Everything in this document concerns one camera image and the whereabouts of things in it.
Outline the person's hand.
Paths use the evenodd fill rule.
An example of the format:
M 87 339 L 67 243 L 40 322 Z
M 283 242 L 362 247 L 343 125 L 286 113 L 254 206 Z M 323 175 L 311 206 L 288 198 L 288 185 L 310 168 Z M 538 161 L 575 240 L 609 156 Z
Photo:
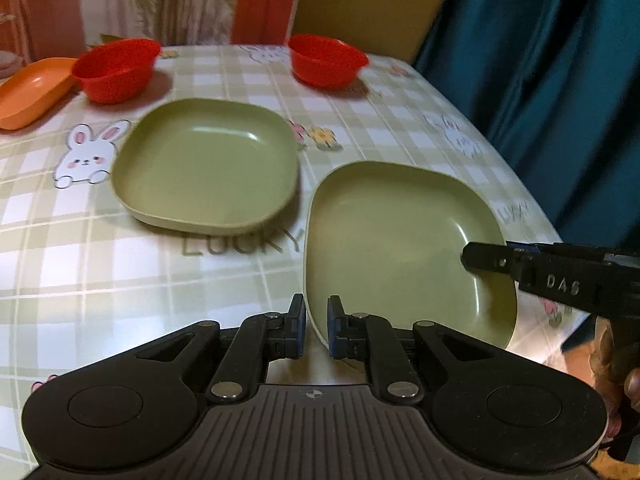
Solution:
M 608 411 L 604 442 L 639 426 L 639 323 L 597 318 L 589 363 Z

